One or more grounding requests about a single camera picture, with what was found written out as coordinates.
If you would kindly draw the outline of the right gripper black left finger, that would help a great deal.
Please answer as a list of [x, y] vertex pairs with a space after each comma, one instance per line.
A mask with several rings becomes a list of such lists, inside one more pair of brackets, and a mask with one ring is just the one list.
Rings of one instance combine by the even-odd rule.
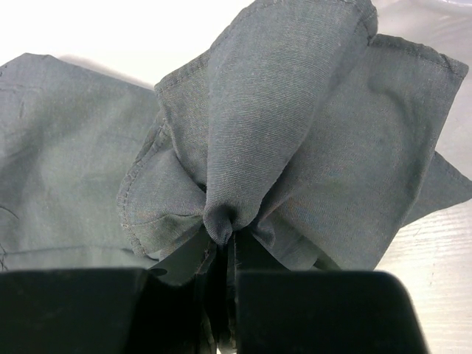
[[154, 267], [1, 276], [3, 353], [214, 353], [197, 293], [212, 259], [195, 236]]

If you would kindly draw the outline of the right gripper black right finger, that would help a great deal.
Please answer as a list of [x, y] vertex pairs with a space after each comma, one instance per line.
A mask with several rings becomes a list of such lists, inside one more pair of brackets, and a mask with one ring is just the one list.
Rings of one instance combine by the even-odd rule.
[[239, 353], [415, 353], [403, 284], [380, 271], [289, 271], [251, 235], [232, 240]]

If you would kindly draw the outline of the grey long sleeve shirt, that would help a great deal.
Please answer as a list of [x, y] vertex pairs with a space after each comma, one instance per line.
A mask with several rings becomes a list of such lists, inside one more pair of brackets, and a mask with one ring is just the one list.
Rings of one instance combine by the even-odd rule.
[[151, 267], [205, 228], [291, 270], [371, 270], [471, 198], [436, 150], [466, 64], [378, 32], [370, 1], [255, 1], [149, 90], [1, 67], [1, 269]]

